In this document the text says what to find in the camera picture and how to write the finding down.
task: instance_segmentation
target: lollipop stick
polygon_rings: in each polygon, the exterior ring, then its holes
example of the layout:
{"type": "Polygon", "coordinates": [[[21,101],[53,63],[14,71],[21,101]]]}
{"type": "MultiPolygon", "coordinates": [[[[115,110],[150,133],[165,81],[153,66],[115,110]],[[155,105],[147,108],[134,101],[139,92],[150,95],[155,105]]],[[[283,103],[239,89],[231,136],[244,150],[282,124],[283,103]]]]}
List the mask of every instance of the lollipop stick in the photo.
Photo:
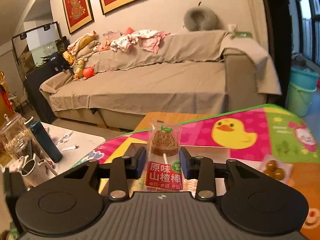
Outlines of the lollipop stick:
{"type": "Polygon", "coordinates": [[[167,158],[167,155],[165,153],[163,154],[163,158],[164,158],[164,163],[168,164],[168,158],[167,158]]]}

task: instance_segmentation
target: green tag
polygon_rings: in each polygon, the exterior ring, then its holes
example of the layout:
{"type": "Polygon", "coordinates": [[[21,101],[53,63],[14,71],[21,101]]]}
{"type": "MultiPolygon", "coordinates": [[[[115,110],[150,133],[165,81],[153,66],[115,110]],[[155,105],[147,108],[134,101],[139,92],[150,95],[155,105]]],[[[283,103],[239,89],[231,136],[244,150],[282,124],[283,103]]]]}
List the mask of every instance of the green tag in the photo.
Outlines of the green tag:
{"type": "Polygon", "coordinates": [[[180,162],[178,162],[178,161],[175,161],[172,163],[171,169],[176,173],[180,173],[180,174],[182,173],[180,162]]]}
{"type": "Polygon", "coordinates": [[[252,38],[252,34],[249,32],[235,32],[235,38],[252,38]]]}
{"type": "Polygon", "coordinates": [[[166,127],[166,126],[162,125],[162,126],[161,126],[161,131],[172,132],[172,128],[166,127]]]}

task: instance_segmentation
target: glass jar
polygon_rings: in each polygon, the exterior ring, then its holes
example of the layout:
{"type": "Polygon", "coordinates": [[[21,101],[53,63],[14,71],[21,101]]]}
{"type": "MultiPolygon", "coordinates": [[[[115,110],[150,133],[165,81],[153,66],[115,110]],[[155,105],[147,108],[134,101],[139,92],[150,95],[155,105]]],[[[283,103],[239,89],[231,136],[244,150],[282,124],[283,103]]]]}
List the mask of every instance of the glass jar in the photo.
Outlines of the glass jar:
{"type": "Polygon", "coordinates": [[[11,119],[5,114],[4,118],[6,121],[0,128],[0,136],[5,150],[15,160],[28,155],[27,145],[32,136],[24,125],[25,118],[18,113],[11,119]]]}

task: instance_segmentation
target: candy wrapper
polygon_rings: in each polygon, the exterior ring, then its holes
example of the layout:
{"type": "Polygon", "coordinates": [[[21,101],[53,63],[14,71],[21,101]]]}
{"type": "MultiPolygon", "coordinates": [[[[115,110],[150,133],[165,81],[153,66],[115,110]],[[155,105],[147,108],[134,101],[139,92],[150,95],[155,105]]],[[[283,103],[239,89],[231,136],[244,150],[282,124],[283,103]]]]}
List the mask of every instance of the candy wrapper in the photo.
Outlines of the candy wrapper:
{"type": "Polygon", "coordinates": [[[151,121],[148,135],[148,158],[144,168],[144,190],[182,191],[179,161],[181,125],[151,121]]]}

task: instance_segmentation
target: water bottle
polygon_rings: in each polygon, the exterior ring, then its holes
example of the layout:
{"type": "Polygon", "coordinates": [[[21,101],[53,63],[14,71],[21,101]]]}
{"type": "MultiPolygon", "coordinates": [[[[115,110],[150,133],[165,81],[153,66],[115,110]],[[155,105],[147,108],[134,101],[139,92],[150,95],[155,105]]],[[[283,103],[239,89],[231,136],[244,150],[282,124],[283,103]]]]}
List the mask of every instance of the water bottle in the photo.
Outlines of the water bottle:
{"type": "Polygon", "coordinates": [[[54,145],[49,134],[44,129],[40,120],[34,121],[29,125],[29,129],[54,163],[58,163],[62,159],[62,154],[54,145]]]}

